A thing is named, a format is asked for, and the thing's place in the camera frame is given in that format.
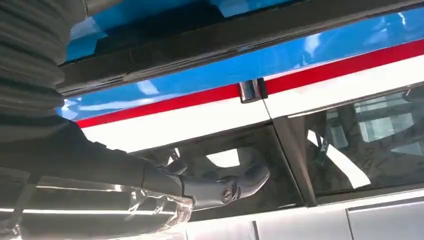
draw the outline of white stripe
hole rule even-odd
[[[358,99],[424,81],[424,55],[270,94],[272,118]]]
[[[269,120],[263,101],[239,97],[83,128],[86,137],[126,152],[163,146]]]
[[[12,213],[13,208],[0,208],[0,212]],[[25,214],[63,214],[63,215],[174,215],[172,211],[128,211],[128,210],[59,210],[59,209],[25,209]]]

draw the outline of window glass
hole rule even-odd
[[[417,87],[299,117],[315,194],[424,182],[421,96]]]
[[[187,163],[183,175],[219,180],[243,175],[253,163],[268,166],[270,178],[254,195],[227,206],[193,212],[192,221],[261,213],[300,205],[300,198],[272,125],[234,129],[133,153],[168,165]]]

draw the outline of red stripe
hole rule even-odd
[[[87,128],[100,124],[116,122],[125,119],[157,114],[166,111],[182,109],[200,104],[207,104],[220,100],[235,98],[239,96],[239,87],[237,84],[210,89],[190,95],[180,96],[160,102],[154,102],[147,105],[137,106],[122,111],[112,112],[105,115],[95,116],[77,121],[81,128]]]
[[[424,39],[393,46],[325,65],[298,71],[265,82],[268,94],[275,94],[309,84],[322,82],[362,70],[424,55]],[[81,128],[182,109],[239,96],[237,84],[201,91],[173,99],[79,120]]]
[[[424,55],[424,39],[270,79],[265,82],[266,90],[275,94],[420,55]]]

